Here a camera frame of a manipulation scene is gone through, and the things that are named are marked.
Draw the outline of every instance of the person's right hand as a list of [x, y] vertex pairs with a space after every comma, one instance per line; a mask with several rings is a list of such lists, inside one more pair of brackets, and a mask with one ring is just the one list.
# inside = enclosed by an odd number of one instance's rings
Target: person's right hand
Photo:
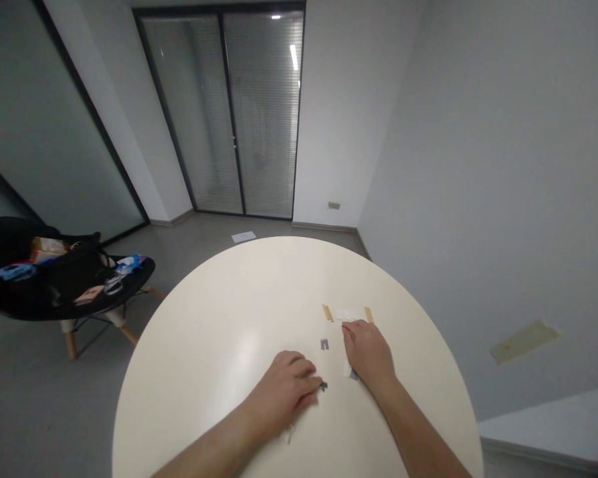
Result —
[[252, 422], [255, 437], [266, 442], [294, 423], [306, 408], [317, 403], [323, 382], [316, 368], [299, 352], [279, 352], [257, 386], [240, 405]]
[[392, 352], [376, 325], [357, 320], [342, 325], [348, 362], [370, 391], [396, 380]]

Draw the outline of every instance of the ceiling light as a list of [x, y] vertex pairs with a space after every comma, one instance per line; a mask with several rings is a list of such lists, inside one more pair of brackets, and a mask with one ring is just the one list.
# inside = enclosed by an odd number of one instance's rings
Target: ceiling light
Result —
[[294, 48], [294, 45], [290, 45], [290, 55], [292, 57], [294, 70], [297, 71], [299, 69], [299, 64], [297, 63], [297, 50]]

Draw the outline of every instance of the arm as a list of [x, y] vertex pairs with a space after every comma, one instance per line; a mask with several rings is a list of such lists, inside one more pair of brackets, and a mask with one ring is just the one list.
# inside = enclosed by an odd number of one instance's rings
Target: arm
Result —
[[268, 440], [317, 402], [323, 380], [299, 352], [274, 358], [246, 400], [173, 458], [153, 478], [236, 476]]
[[428, 422], [394, 371], [392, 353], [374, 324], [344, 322], [346, 355], [377, 400], [412, 478], [470, 478], [456, 455]]

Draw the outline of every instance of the glass door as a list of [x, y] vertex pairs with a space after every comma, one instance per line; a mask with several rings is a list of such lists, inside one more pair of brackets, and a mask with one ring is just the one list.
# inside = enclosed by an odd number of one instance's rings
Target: glass door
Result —
[[304, 10], [134, 11], [196, 210], [292, 219]]
[[291, 219], [304, 14], [227, 13], [224, 32], [246, 211]]
[[217, 16], [142, 19], [141, 28], [193, 205], [242, 214]]

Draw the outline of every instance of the white oval table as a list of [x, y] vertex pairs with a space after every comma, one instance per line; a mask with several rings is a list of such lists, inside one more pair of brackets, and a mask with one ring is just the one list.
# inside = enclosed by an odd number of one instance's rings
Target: white oval table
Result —
[[[463, 379], [441, 334], [382, 269], [329, 242], [267, 238], [192, 271], [146, 327], [115, 419], [113, 477], [149, 477], [226, 416], [281, 350], [312, 360], [328, 383], [290, 443], [270, 442], [243, 477], [402, 477], [389, 428], [360, 381], [345, 376], [341, 321], [369, 307], [397, 375], [474, 478], [480, 438]], [[321, 340], [328, 340], [328, 350]]]

